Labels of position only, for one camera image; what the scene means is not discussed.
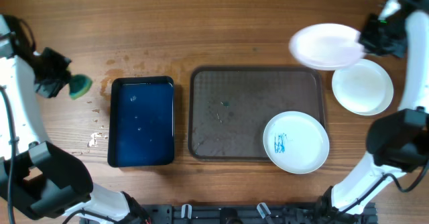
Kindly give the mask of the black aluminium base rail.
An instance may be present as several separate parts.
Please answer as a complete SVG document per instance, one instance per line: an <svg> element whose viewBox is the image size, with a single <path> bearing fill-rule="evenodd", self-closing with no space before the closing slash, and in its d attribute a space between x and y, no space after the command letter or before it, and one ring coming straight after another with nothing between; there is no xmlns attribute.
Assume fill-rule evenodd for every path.
<svg viewBox="0 0 429 224"><path fill-rule="evenodd" d="M198 206L198 205L145 205L152 223L330 223L328 217L314 218L313 204L295 205L239 205L239 206Z"/></svg>

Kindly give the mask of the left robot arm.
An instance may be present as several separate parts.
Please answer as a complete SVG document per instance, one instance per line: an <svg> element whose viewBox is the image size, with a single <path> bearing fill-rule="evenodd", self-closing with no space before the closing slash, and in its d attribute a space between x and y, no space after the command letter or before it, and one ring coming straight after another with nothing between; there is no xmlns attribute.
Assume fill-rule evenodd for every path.
<svg viewBox="0 0 429 224"><path fill-rule="evenodd" d="M69 64L51 48L37 52L24 20L1 16L1 197L9 222L20 211L33 220L151 223L134 198L95 184L86 166L49 138L37 96L53 98L68 87L77 99L92 84L88 76L72 74Z"/></svg>

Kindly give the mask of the black water tray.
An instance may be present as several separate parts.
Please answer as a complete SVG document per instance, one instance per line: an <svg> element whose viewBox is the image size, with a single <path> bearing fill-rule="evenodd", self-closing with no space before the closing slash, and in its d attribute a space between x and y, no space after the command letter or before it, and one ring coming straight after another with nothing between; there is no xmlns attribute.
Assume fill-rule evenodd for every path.
<svg viewBox="0 0 429 224"><path fill-rule="evenodd" d="M108 164L124 168L172 163L174 117L171 77L115 79L111 86Z"/></svg>

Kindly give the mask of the green yellow sponge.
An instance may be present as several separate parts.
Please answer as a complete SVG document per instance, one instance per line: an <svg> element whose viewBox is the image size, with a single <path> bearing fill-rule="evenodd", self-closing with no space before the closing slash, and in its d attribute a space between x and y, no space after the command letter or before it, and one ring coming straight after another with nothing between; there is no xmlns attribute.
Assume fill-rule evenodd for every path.
<svg viewBox="0 0 429 224"><path fill-rule="evenodd" d="M93 81L87 75L76 74L72 76L69 82L70 98L76 100L86 94L90 90L92 83Z"/></svg>

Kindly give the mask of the white plate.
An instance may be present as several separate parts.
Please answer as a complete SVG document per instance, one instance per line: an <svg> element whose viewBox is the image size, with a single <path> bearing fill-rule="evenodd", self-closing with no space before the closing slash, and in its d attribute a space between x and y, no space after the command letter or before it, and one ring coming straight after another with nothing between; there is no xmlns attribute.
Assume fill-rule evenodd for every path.
<svg viewBox="0 0 429 224"><path fill-rule="evenodd" d="M286 111L268 121L263 147L277 167L292 174L307 174L325 163L330 141L315 118L299 111Z"/></svg>
<svg viewBox="0 0 429 224"><path fill-rule="evenodd" d="M394 87L384 68L373 61L362 59L334 72L332 91L336 100L348 111L370 116L390 106Z"/></svg>
<svg viewBox="0 0 429 224"><path fill-rule="evenodd" d="M316 70L337 70L364 58L360 32L336 23L305 27L290 39L289 50L300 64Z"/></svg>

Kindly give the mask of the brown serving tray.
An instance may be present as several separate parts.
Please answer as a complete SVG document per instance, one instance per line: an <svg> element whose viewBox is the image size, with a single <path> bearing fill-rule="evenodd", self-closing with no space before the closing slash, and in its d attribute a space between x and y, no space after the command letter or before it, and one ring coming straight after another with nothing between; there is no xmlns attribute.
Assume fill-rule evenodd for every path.
<svg viewBox="0 0 429 224"><path fill-rule="evenodd" d="M318 72L298 66L201 66L190 77L189 152L200 161L266 162L263 130L285 111L326 124Z"/></svg>

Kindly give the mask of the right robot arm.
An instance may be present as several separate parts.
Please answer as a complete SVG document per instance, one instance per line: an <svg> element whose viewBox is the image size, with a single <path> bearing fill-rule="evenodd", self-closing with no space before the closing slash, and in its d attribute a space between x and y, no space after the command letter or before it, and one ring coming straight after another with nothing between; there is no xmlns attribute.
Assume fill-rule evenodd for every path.
<svg viewBox="0 0 429 224"><path fill-rule="evenodd" d="M401 103L371 124L365 155L305 212L311 223L365 223L365 206L385 186L407 193L428 172L428 0L397 2L393 12L369 15L359 43L369 54L408 58Z"/></svg>

